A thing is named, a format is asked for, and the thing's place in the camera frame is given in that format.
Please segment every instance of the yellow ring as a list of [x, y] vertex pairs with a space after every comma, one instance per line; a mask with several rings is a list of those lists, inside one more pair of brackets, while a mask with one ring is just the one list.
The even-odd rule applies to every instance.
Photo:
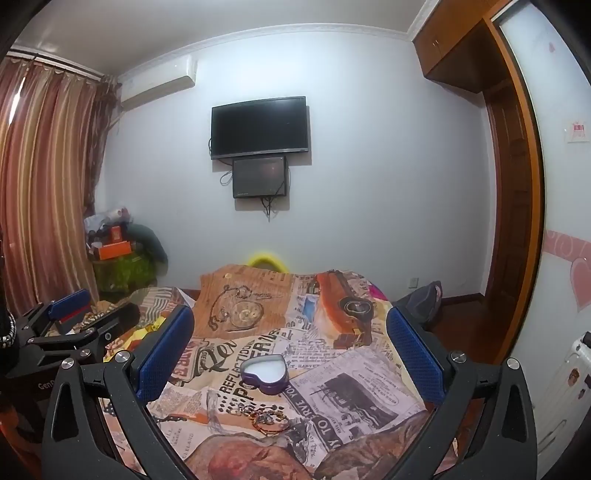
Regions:
[[249, 267], [256, 267], [257, 265], [262, 263], [266, 263], [273, 266], [274, 270], [278, 271], [279, 273], [290, 272], [281, 260], [279, 260], [277, 257], [271, 254], [256, 254], [253, 257], [251, 257], [247, 265]]

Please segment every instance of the air conditioner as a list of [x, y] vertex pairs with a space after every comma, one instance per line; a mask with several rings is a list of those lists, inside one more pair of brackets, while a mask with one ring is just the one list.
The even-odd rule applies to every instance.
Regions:
[[131, 110], [195, 86], [197, 61], [191, 54], [168, 60], [122, 82], [121, 106]]

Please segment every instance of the ceiling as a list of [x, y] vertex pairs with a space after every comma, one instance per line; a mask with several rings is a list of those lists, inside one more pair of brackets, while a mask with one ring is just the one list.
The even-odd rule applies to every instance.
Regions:
[[406, 32], [425, 0], [52, 0], [16, 45], [101, 73], [227, 33], [301, 23]]

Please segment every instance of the small monitor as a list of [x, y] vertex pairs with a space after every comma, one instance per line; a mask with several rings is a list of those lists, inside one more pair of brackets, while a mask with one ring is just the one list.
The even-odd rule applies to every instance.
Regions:
[[287, 194], [285, 157], [237, 158], [232, 168], [234, 198], [283, 197]]

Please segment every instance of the pink heart decal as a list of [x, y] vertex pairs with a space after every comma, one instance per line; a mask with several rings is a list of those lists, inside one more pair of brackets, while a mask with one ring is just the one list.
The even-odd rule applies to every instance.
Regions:
[[577, 258], [570, 267], [570, 283], [579, 311], [591, 305], [591, 268], [584, 258]]

